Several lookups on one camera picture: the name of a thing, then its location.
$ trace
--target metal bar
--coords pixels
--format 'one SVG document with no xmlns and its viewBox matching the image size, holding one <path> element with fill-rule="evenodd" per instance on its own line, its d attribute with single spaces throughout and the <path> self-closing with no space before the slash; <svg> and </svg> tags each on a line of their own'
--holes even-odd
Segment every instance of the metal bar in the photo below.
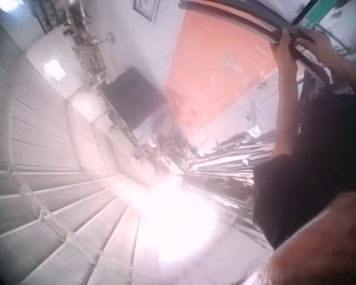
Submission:
<svg viewBox="0 0 356 285">
<path fill-rule="evenodd" d="M 135 254 L 136 254 L 136 244 L 137 244 L 137 238 L 138 238 L 138 230 L 140 228 L 140 222 L 141 222 L 141 216 L 138 218 L 138 223 L 137 223 L 137 228 L 136 228 L 136 233 L 135 233 L 135 239 L 133 241 L 133 247 L 132 247 L 132 253 L 131 253 L 131 271 L 129 273 L 129 281 L 127 282 L 127 285 L 132 284 L 133 280 L 133 274 L 134 274 L 134 261 L 135 261 Z"/>
<path fill-rule="evenodd" d="M 272 27 L 278 29 L 285 28 L 295 37 L 302 37 L 313 42 L 312 38 L 295 28 L 288 21 L 283 19 L 281 16 L 278 16 L 276 12 L 272 12 L 272 10 L 266 6 L 264 9 L 262 9 L 260 5 L 255 6 L 251 3 L 240 0 L 211 0 L 211 2 L 225 5 L 236 10 L 245 12 L 249 15 L 256 17 L 260 21 L 268 23 Z"/>
<path fill-rule="evenodd" d="M 315 4 L 319 0 L 310 0 L 309 3 L 302 9 L 298 16 L 293 21 L 293 25 L 297 25 L 305 16 L 306 14 L 315 6 Z"/>
<path fill-rule="evenodd" d="M 220 1 L 220 0 L 213 0 L 213 2 L 217 2 L 219 4 L 225 5 L 223 3 L 223 1 Z M 237 5 L 240 5 L 240 4 L 245 5 L 245 2 L 241 2 L 241 1 L 236 1 L 236 2 L 238 3 Z M 229 21 L 231 23 L 237 24 L 238 26 L 240 26 L 244 29 L 250 30 L 250 31 L 254 32 L 255 34 L 258 34 L 259 36 L 263 37 L 264 39 L 268 40 L 271 43 L 278 43 L 279 39 L 281 37 L 279 34 L 279 31 L 275 31 L 275 32 L 269 31 L 268 29 L 254 23 L 248 19 L 245 19 L 243 17 L 240 17 L 238 15 L 235 15 L 235 14 L 225 11 L 223 9 L 219 9 L 219 8 L 212 7 L 212 6 L 205 5 L 205 4 L 198 3 L 198 2 L 183 1 L 183 0 L 179 4 L 179 7 L 182 9 L 186 9 L 186 10 L 191 10 L 191 11 L 196 11 L 196 12 L 200 12 L 203 14 L 208 14 L 213 17 L 222 18 L 225 21 Z M 281 29 L 283 27 L 288 29 L 294 35 L 300 33 L 297 29 L 292 27 L 287 22 L 285 25 L 280 26 L 279 28 Z M 308 58 L 306 58 L 296 48 L 291 49 L 291 53 L 293 54 L 293 57 L 296 58 L 296 60 L 298 60 L 299 63 L 301 63 L 303 65 L 303 67 L 305 67 L 305 69 L 308 70 L 309 73 L 311 73 L 312 76 L 314 76 L 315 79 L 317 79 L 321 84 L 329 85 L 329 82 L 326 82 L 324 80 L 324 78 L 319 76 L 318 73 L 316 72 L 316 69 L 314 67 L 314 66 L 317 66 L 316 64 L 311 62 Z"/>
</svg>

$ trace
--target white wall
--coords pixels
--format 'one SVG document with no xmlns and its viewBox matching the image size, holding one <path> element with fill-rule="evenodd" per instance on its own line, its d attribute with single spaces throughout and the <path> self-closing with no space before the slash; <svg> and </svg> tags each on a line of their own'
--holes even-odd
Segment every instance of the white wall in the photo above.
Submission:
<svg viewBox="0 0 356 285">
<path fill-rule="evenodd" d="M 111 31 L 115 44 L 101 49 L 110 73 L 116 78 L 135 66 L 158 86 L 169 71 L 182 20 L 178 0 L 160 0 L 154 23 L 133 10 L 133 0 L 85 1 L 85 8 L 98 38 Z"/>
</svg>

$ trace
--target light fixture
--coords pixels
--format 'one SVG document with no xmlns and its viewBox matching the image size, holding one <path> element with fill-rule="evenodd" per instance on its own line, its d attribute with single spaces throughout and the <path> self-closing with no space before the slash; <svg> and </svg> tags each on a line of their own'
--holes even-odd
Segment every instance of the light fixture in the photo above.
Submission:
<svg viewBox="0 0 356 285">
<path fill-rule="evenodd" d="M 0 9 L 4 12 L 10 12 L 23 3 L 22 0 L 0 0 Z"/>
<path fill-rule="evenodd" d="M 60 81 L 66 76 L 66 72 L 63 70 L 61 65 L 56 59 L 45 64 L 45 71 L 47 74 L 51 75 L 56 81 Z"/>
<path fill-rule="evenodd" d="M 166 262 L 194 254 L 211 236 L 217 219 L 207 200 L 183 191 L 173 178 L 159 184 L 144 200 L 142 213 L 147 242 Z"/>
</svg>

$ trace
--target ceiling light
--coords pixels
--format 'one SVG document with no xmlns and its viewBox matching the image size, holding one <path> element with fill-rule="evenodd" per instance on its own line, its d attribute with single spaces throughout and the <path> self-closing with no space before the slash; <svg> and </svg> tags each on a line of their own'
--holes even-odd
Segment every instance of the ceiling light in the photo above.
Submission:
<svg viewBox="0 0 356 285">
<path fill-rule="evenodd" d="M 63 79 L 63 77 L 66 76 L 66 72 L 63 70 L 56 59 L 53 59 L 52 61 L 45 64 L 45 71 L 47 74 L 54 77 L 56 81 L 60 81 Z"/>
<path fill-rule="evenodd" d="M 0 0 L 0 9 L 4 12 L 10 12 L 23 3 L 22 0 Z"/>
</svg>

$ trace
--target picture frame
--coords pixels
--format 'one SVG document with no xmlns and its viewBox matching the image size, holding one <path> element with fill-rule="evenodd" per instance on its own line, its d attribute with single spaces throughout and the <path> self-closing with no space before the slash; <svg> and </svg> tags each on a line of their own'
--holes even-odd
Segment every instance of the picture frame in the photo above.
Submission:
<svg viewBox="0 0 356 285">
<path fill-rule="evenodd" d="M 150 22 L 154 22 L 160 0 L 133 0 L 133 10 Z"/>
</svg>

